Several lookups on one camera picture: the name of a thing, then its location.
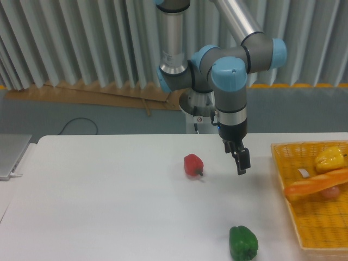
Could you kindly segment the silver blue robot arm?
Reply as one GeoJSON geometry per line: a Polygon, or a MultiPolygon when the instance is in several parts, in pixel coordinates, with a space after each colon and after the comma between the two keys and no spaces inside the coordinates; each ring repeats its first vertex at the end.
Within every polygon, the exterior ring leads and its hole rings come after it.
{"type": "Polygon", "coordinates": [[[189,89],[206,96],[209,116],[226,153],[232,155],[237,173],[250,167],[250,153],[243,145],[247,133],[247,76],[283,66],[287,48],[282,39],[272,39],[261,29],[243,1],[215,1],[219,14],[237,42],[222,49],[206,45],[186,58],[184,13],[189,1],[155,1],[161,13],[162,57],[157,67],[160,86],[165,92],[189,89]]]}

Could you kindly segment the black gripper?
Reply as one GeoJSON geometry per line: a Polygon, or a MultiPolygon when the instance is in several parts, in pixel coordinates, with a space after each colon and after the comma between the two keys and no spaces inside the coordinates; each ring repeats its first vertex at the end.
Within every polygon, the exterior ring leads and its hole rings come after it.
{"type": "Polygon", "coordinates": [[[244,147],[242,143],[234,144],[234,142],[242,141],[247,134],[247,121],[243,121],[238,125],[218,124],[219,136],[224,140],[225,153],[231,154],[237,165],[238,175],[243,175],[246,170],[251,167],[249,149],[244,147]]]}

